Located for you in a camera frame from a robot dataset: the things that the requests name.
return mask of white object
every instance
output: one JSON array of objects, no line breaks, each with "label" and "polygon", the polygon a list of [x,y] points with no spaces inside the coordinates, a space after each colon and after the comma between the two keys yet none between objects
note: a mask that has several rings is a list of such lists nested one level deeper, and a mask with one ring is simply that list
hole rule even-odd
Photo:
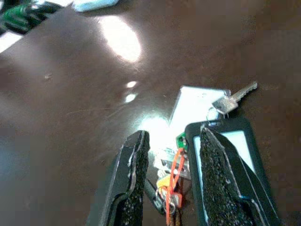
[{"label": "white object", "polygon": [[119,0],[75,0],[73,9],[78,12],[90,11],[98,8],[114,6]]}]

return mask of key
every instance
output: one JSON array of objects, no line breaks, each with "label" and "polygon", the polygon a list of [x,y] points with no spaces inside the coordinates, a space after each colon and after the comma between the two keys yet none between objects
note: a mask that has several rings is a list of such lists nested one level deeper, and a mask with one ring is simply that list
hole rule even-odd
[{"label": "key", "polygon": [[238,107],[238,101],[243,98],[248,92],[257,88],[257,82],[250,83],[245,88],[236,92],[230,97],[223,96],[212,103],[213,107],[221,114],[228,114],[230,111]]}]

